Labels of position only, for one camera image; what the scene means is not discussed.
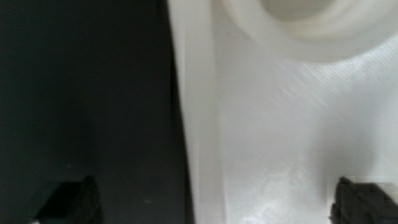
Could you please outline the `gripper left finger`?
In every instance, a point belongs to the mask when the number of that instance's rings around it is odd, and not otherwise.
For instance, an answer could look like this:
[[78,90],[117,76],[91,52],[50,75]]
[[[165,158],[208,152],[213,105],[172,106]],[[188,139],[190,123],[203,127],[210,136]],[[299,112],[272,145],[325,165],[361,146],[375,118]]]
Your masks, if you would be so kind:
[[62,182],[34,216],[34,224],[101,224],[101,200],[96,179]]

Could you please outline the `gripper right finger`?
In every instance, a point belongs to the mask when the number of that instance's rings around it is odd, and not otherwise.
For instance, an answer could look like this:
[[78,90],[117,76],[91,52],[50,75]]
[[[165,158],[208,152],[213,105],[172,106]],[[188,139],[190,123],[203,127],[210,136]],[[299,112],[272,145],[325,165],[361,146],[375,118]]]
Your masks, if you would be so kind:
[[339,178],[330,223],[398,224],[398,203],[375,183],[355,183],[346,177]]

